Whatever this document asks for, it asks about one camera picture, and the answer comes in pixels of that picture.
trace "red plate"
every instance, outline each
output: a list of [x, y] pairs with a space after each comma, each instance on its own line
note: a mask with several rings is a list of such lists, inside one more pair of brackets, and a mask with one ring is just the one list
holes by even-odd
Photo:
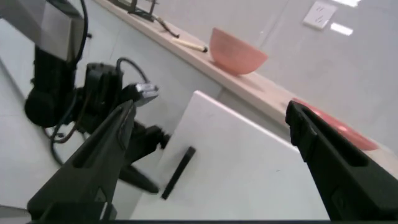
[[301, 103], [306, 107], [310, 108], [315, 114], [321, 117], [324, 121], [326, 121], [330, 126], [334, 127], [342, 136], [344, 136], [347, 140], [352, 142], [358, 149], [364, 151], [371, 151], [378, 149], [379, 146], [369, 139], [365, 138], [364, 136], [360, 135], [354, 129], [350, 128], [349, 126], [345, 125], [341, 121], [337, 120], [336, 118], [326, 114], [322, 110], [318, 110], [316, 107], [309, 105], [308, 103], [293, 98], [294, 101], [297, 103]]

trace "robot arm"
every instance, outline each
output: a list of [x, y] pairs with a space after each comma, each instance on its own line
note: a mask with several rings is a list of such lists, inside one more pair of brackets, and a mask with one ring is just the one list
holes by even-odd
[[0, 15], [34, 44], [60, 60], [74, 61], [84, 19], [66, 0], [0, 0]]
[[75, 70], [84, 49], [87, 16], [83, 19], [67, 0], [0, 0], [0, 15], [35, 44], [34, 87], [25, 103], [27, 117], [44, 128], [56, 126], [75, 94]]

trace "cabinet handle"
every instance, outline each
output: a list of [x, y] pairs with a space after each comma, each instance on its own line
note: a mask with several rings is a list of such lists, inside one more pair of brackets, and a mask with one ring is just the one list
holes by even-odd
[[164, 200], [167, 200], [169, 195], [172, 193], [175, 184], [179, 180], [182, 172], [185, 170], [186, 166], [188, 165], [189, 161], [192, 159], [193, 155], [195, 154], [197, 150], [193, 147], [189, 147], [187, 152], [185, 153], [184, 157], [182, 158], [180, 164], [178, 165], [177, 169], [175, 170], [172, 178], [170, 179], [170, 182], [167, 184], [166, 189], [164, 190], [162, 194], [162, 198]]

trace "white floor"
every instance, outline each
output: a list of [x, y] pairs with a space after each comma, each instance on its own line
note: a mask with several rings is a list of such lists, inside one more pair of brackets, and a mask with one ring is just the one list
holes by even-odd
[[23, 99], [0, 69], [0, 204], [25, 208], [56, 170], [46, 139], [25, 117]]

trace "wooden countertop edge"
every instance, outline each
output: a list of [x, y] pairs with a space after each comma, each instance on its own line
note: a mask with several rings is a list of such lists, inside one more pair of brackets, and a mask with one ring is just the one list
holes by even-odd
[[[160, 25], [151, 23], [140, 17], [130, 15], [125, 10], [115, 6], [107, 0], [94, 0], [109, 12], [112, 12], [124, 22], [142, 32], [161, 46], [170, 50], [181, 59], [193, 65], [205, 75], [214, 79], [221, 86], [235, 93], [259, 111], [265, 113], [279, 124], [288, 127], [285, 123], [285, 111], [287, 103], [295, 97], [292, 93], [277, 86], [272, 81], [259, 75], [256, 72], [240, 77], [232, 76], [211, 62], [210, 54], [204, 54], [192, 49], [182, 47], [172, 42], [172, 37], [164, 32]], [[202, 41], [184, 32], [178, 27], [168, 24], [168, 26], [180, 34], [180, 38], [196, 44], [203, 44]]]

